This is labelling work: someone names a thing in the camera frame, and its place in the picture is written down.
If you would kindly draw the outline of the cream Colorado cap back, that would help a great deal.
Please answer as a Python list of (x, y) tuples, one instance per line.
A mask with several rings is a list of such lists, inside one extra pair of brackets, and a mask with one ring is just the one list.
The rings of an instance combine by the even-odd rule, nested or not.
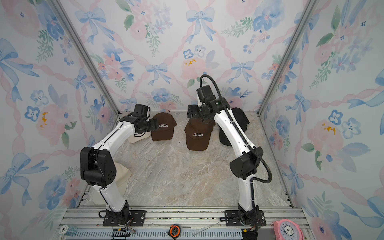
[(145, 132), (143, 134), (134, 133), (133, 135), (128, 137), (128, 141), (129, 141), (129, 143), (134, 144), (134, 143), (136, 143), (138, 141), (141, 141), (141, 140), (144, 140), (146, 138), (149, 138), (150, 136), (151, 136), (150, 132)]

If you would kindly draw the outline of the cream colorado cap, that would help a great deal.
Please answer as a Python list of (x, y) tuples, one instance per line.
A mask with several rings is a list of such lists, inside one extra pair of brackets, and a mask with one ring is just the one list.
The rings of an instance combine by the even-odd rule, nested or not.
[(138, 141), (141, 141), (141, 140), (144, 140), (146, 138), (149, 138), (150, 136), (151, 136), (150, 132), (145, 132), (143, 134), (134, 133), (133, 135), (128, 137), (128, 141), (129, 141), (129, 143), (134, 144), (134, 143), (136, 143)]
[(117, 173), (112, 186), (108, 186), (107, 189), (101, 190), (101, 186), (92, 186), (91, 198), (95, 205), (106, 205), (106, 201), (103, 197), (106, 197), (107, 201), (118, 202), (124, 198), (128, 186), (128, 180), (132, 176), (132, 172), (123, 165), (114, 162)]

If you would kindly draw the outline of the brown Colorado cap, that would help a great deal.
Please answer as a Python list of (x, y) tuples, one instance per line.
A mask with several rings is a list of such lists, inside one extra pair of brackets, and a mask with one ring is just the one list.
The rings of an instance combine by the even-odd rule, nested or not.
[(185, 127), (187, 148), (191, 151), (205, 151), (215, 124), (211, 120), (204, 122), (198, 118), (189, 119)]
[(158, 113), (153, 119), (158, 120), (159, 128), (151, 133), (153, 141), (169, 141), (173, 138), (174, 128), (177, 123), (174, 117), (168, 113)]

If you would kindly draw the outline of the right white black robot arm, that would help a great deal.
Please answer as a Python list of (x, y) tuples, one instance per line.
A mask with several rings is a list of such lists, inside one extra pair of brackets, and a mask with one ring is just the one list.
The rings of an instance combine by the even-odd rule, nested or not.
[(271, 169), (263, 159), (263, 149), (249, 140), (225, 99), (188, 105), (187, 116), (198, 127), (215, 123), (224, 132), (236, 156), (230, 162), (230, 169), (239, 184), (238, 221), (244, 226), (262, 226), (263, 213), (255, 199), (254, 182), (268, 184), (272, 181)]

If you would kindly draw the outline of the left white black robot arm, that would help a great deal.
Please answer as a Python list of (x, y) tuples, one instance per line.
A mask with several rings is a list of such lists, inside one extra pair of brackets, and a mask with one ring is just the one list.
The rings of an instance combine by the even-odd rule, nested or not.
[(126, 226), (133, 219), (127, 200), (118, 190), (118, 171), (113, 155), (129, 137), (139, 137), (159, 128), (158, 121), (150, 116), (149, 106), (136, 104), (134, 111), (119, 120), (104, 139), (81, 150), (81, 178), (92, 186), (106, 203), (105, 215), (100, 215), (105, 222)]

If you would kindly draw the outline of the black R cap back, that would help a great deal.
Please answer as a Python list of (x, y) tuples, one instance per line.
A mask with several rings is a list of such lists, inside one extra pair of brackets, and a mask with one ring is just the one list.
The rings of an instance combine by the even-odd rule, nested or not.
[[(244, 111), (240, 108), (232, 108), (232, 113), (233, 113), (237, 123), (239, 124), (239, 126), (241, 127), (243, 132), (245, 133), (248, 129), (248, 124), (250, 122), (249, 122), (247, 116), (245, 115)], [(229, 147), (232, 146), (229, 139), (227, 138), (226, 134), (224, 133), (224, 131), (221, 127), (219, 127), (219, 139), (220, 139), (220, 142), (222, 145), (229, 146)]]

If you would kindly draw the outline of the orange black tape measure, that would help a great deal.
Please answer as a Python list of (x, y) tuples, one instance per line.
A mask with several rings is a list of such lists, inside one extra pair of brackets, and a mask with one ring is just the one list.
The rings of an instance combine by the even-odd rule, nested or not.
[(173, 240), (176, 240), (181, 235), (181, 227), (179, 225), (171, 225), (171, 227), (169, 228), (167, 234)]

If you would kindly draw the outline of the pink round clock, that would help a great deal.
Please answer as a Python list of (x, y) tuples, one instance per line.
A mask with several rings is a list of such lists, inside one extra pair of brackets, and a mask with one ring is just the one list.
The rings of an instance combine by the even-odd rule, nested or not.
[(303, 240), (299, 225), (288, 219), (273, 222), (276, 240)]

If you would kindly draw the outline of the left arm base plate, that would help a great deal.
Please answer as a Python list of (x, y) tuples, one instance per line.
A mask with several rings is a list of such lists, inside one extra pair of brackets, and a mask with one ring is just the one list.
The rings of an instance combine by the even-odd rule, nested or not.
[(107, 211), (104, 217), (99, 212), (99, 217), (104, 219), (103, 227), (143, 227), (146, 213), (145, 210), (129, 210), (122, 216), (121, 214)]

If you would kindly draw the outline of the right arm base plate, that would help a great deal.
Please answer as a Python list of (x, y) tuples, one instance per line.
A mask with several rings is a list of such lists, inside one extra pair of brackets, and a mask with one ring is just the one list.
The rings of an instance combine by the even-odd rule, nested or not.
[(265, 227), (267, 225), (264, 212), (261, 210), (243, 212), (240, 210), (226, 210), (224, 216), (220, 218), (227, 227)]

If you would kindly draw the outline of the aluminium rail frame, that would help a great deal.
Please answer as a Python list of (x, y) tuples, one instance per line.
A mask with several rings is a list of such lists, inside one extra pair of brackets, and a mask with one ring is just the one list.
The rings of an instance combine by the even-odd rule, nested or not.
[(243, 226), (236, 207), (132, 207), (134, 220), (126, 227), (103, 225), (101, 208), (80, 207), (66, 211), (54, 240), (176, 240), (254, 239), (253, 226)]

